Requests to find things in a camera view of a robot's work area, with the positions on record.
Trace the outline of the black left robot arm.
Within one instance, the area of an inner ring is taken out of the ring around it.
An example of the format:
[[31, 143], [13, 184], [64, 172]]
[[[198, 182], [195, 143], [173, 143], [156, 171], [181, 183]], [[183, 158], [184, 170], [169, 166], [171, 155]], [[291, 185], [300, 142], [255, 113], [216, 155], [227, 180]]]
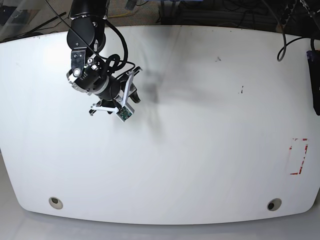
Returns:
[[299, 36], [320, 39], [320, 1], [297, 0], [295, 30]]

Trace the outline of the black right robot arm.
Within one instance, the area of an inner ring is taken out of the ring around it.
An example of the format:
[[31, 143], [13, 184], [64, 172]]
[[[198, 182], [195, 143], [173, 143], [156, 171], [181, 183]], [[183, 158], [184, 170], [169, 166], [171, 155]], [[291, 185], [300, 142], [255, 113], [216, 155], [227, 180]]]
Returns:
[[[69, 84], [77, 91], [99, 98], [96, 107], [105, 108], [109, 114], [117, 113], [127, 119], [132, 111], [124, 100], [138, 104], [141, 100], [133, 78], [141, 71], [132, 67], [115, 77], [128, 63], [129, 50], [124, 36], [108, 20], [108, 0], [74, 0], [70, 9], [71, 26], [67, 44], [71, 49], [71, 69], [67, 73]], [[106, 44], [105, 27], [119, 37], [123, 57], [112, 54], [103, 57], [99, 53]]]

